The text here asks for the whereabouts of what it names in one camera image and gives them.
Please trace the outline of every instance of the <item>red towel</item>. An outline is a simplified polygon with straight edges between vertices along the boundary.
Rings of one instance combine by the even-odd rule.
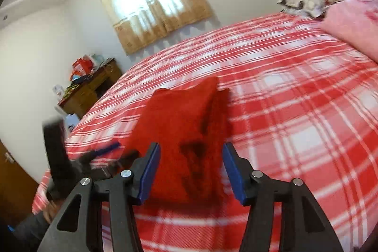
[[[175,203],[217,203],[224,196],[220,178],[226,138],[229,89],[217,90],[210,77],[188,90],[158,89],[144,108],[124,153],[144,155],[151,142],[161,159],[151,199]]]

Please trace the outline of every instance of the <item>person's hand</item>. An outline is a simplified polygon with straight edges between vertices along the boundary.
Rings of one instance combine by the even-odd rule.
[[[52,220],[55,218],[56,214],[60,210],[60,207],[64,203],[64,200],[59,201],[50,201],[45,209],[43,210],[43,216],[45,217],[46,221],[51,224]]]

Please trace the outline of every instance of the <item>red plaid bedspread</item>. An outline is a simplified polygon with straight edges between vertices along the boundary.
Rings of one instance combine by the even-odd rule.
[[[186,89],[215,75],[230,88],[230,141],[272,178],[302,178],[345,251],[361,246],[378,222],[378,65],[325,34],[310,19],[283,13],[185,40],[131,68],[66,141],[71,159],[127,138],[159,88]],[[95,161],[106,164],[120,151]],[[228,198],[211,209],[135,208],[145,251],[237,251],[248,208]],[[44,177],[33,211],[46,202]],[[105,251],[111,251],[103,205]],[[275,209],[271,251],[279,241]]]

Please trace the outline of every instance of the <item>pink blanket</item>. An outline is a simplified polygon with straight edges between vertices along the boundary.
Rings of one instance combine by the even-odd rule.
[[[320,27],[378,62],[378,0],[344,0],[332,5]]]

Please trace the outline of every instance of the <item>screw head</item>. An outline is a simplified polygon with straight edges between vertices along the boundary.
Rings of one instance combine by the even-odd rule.
[[[82,184],[83,186],[88,185],[90,182],[91,182],[91,179],[90,179],[90,178],[82,178],[82,179],[80,180],[80,184]]]
[[[302,185],[303,185],[303,180],[301,180],[300,178],[294,178],[294,179],[292,180],[292,182],[293,182],[293,184],[294,184],[295,186],[302,186]]]
[[[262,178],[263,173],[262,173],[261,171],[259,171],[259,170],[254,170],[254,171],[252,172],[252,176],[253,176],[254,178]]]
[[[128,178],[129,176],[131,176],[131,174],[133,174],[130,170],[123,170],[120,175],[123,177],[123,178]]]

